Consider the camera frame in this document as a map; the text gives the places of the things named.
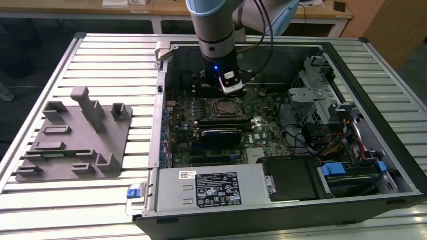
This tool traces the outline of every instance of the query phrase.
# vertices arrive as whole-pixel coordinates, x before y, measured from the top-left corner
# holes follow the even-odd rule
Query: floor
[[[42,88],[46,86],[51,78],[75,33],[154,33],[150,21],[55,21],[52,19],[35,19],[34,24],[44,42],[43,47],[28,51],[36,66],[36,73],[28,77],[12,79],[0,71],[0,81],[6,86],[32,87],[11,89],[12,93],[15,94],[14,102],[4,102],[0,100],[0,116],[3,116],[0,118],[0,160],[10,147],[7,142],[12,142],[15,139],[15,136],[32,110],[34,104],[38,101],[43,90]],[[188,22],[166,21],[163,23],[163,31],[166,34],[195,34],[194,28]],[[426,66],[427,44],[423,43],[398,73],[425,103],[427,103]]]

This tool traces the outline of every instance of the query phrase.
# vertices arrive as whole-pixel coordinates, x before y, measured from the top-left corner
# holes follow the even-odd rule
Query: warning label
[[[199,208],[242,205],[236,172],[196,175],[195,187]]]

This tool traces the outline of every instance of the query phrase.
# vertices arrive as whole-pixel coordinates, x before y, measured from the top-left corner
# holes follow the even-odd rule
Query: sticker
[[[198,174],[196,171],[180,171],[179,179],[195,179],[196,174]]]
[[[195,189],[199,208],[242,205],[236,172],[196,175]]]
[[[131,11],[131,14],[150,14],[150,11]]]

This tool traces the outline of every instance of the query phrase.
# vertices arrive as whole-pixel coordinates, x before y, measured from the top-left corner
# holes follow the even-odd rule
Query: blue latch
[[[167,160],[167,156],[164,153],[160,153],[160,156],[159,156],[159,161],[160,162],[164,162]]]
[[[378,167],[382,173],[387,172],[387,166],[386,163],[383,161],[378,162]]]
[[[231,163],[234,163],[235,162],[235,160],[236,160],[236,158],[238,158],[238,154],[232,154],[232,155],[230,155],[230,162]]]
[[[322,167],[322,172],[324,176],[342,175],[347,173],[343,164],[339,162],[324,164]]]
[[[127,190],[127,199],[139,199],[142,198],[142,189],[134,188]]]

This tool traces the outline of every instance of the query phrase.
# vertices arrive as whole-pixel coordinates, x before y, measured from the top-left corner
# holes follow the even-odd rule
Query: slotted aluminum surface
[[[258,37],[248,37],[248,41],[258,40]],[[124,103],[132,106],[123,162],[126,171],[115,179],[19,183],[14,172],[23,164],[20,156],[30,149],[44,121],[40,111],[35,110],[35,121],[27,120],[28,128],[23,127],[23,135],[12,145],[16,152],[8,152],[6,157],[11,158],[6,158],[0,165],[6,171],[0,182],[0,239],[150,239],[126,214],[126,201],[128,186],[146,181],[148,176],[158,41],[194,42],[196,38],[191,35],[88,34],[84,39],[72,41],[50,82],[52,91],[46,90],[46,96],[51,101],[75,106],[68,97],[72,87],[86,86],[91,98],[103,105]],[[279,38],[276,41],[332,43],[415,160],[427,171],[426,107],[370,45],[358,39]],[[343,84],[338,83],[338,87],[351,101]],[[426,239],[426,223],[427,206],[423,204],[391,211],[360,224],[232,238]]]

